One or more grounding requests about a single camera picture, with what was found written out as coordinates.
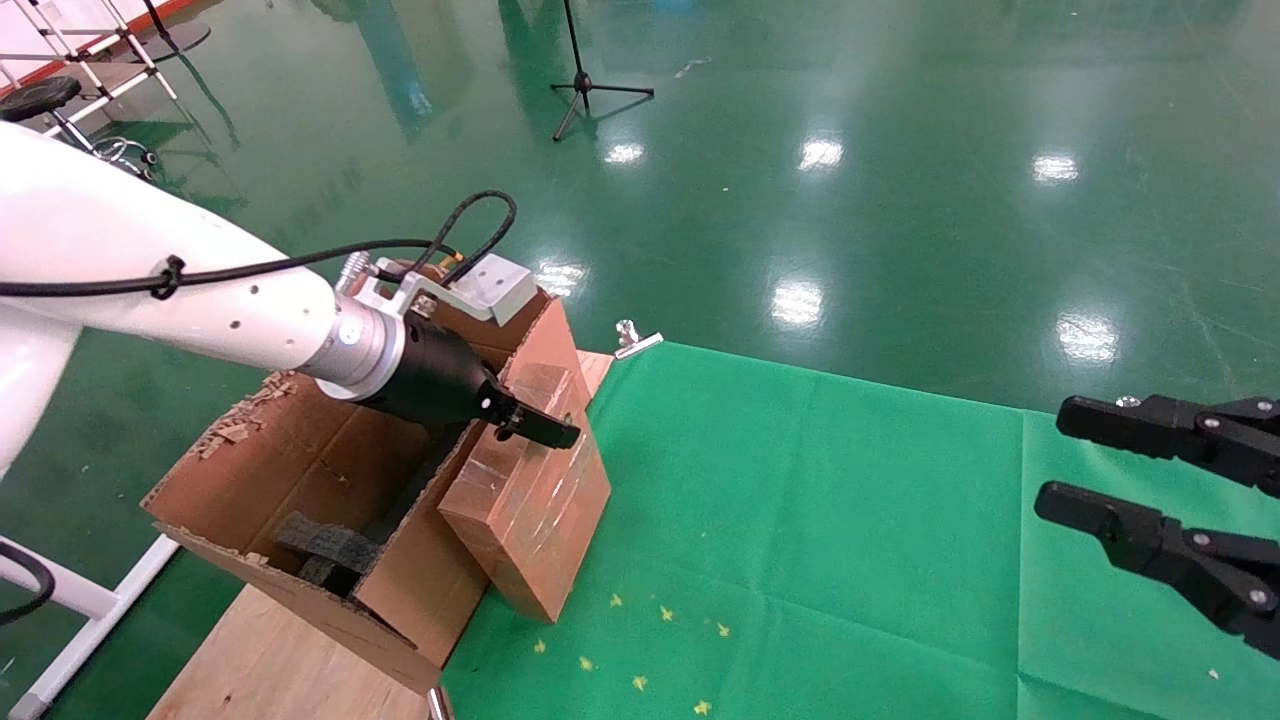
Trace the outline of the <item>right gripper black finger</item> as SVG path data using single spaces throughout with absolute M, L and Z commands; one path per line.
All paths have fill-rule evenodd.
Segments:
M 1249 397 L 1197 404 L 1151 395 L 1129 404 L 1071 396 L 1060 433 L 1105 447 L 1180 460 L 1216 477 L 1279 496 L 1279 401 Z
M 1169 585 L 1225 634 L 1279 657 L 1276 541 L 1185 527 L 1157 509 L 1056 480 L 1039 488 L 1034 511 L 1093 536 L 1114 568 Z

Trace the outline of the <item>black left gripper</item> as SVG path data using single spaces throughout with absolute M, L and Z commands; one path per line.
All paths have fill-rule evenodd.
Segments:
M 417 314 L 403 328 L 398 365 L 362 407 L 424 427 L 486 421 L 499 442 L 521 437 L 559 450 L 579 442 L 579 427 L 516 400 L 461 334 Z

